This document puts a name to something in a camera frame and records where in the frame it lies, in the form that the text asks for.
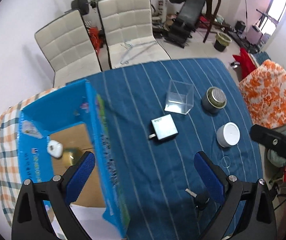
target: blue gripper pad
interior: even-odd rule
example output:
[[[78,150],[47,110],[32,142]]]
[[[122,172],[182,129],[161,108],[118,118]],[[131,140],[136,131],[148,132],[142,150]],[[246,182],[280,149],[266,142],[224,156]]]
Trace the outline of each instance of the blue gripper pad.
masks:
[[[65,202],[67,204],[70,204],[77,200],[87,179],[92,173],[94,166],[95,156],[93,153],[89,153],[89,155],[80,164],[79,168],[75,171],[74,175],[69,180],[66,186]]]
[[[223,205],[225,193],[228,190],[225,172],[219,166],[214,165],[204,152],[195,154],[194,167],[199,173],[212,199],[220,205]]]

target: table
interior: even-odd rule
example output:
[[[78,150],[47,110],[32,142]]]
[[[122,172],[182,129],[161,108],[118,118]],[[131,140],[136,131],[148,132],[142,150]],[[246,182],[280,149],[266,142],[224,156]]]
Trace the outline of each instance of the table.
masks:
[[[243,181],[262,178],[258,144],[251,141],[252,121],[243,98],[224,64],[216,58],[149,62],[109,70],[87,77],[105,103],[107,126],[123,186],[131,222],[128,239],[195,240],[214,216],[219,205],[210,201],[200,221],[196,219],[188,187],[201,193],[205,186],[193,165],[196,152],[203,150],[214,164],[231,159],[226,174]],[[171,113],[179,134],[160,143],[149,140],[151,120],[164,112],[170,80],[193,84],[194,107],[187,115]],[[217,114],[205,112],[201,97],[210,86],[221,88],[226,107]],[[222,148],[216,131],[227,122],[238,125],[237,146]],[[243,203],[231,222],[235,229]]]

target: white paper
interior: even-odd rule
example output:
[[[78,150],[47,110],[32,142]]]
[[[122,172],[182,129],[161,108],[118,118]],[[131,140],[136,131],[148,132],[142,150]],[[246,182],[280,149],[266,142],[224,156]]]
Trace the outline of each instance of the white paper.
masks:
[[[93,240],[122,239],[116,227],[103,219],[102,215],[106,208],[83,207],[74,204],[71,204],[70,207],[84,230]],[[64,235],[56,217],[54,217],[52,226],[58,237]]]

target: metal screw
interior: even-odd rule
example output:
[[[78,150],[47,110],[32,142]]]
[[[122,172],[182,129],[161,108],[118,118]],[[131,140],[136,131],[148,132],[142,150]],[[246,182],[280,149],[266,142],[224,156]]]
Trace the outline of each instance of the metal screw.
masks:
[[[233,182],[237,181],[237,177],[235,175],[228,176],[228,179]]]
[[[266,182],[265,182],[264,179],[259,179],[259,183],[260,183],[261,185],[265,185],[265,184],[266,184]]]
[[[61,179],[61,176],[60,175],[55,175],[53,177],[53,181],[59,181]]]
[[[24,185],[29,185],[30,183],[31,183],[31,180],[30,179],[26,179],[26,180],[24,180]]]

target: orange floral blanket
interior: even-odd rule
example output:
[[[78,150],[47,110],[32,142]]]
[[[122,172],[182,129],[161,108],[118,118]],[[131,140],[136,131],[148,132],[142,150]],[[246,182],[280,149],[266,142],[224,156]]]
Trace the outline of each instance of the orange floral blanket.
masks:
[[[286,71],[266,60],[239,84],[253,124],[269,129],[286,124]]]

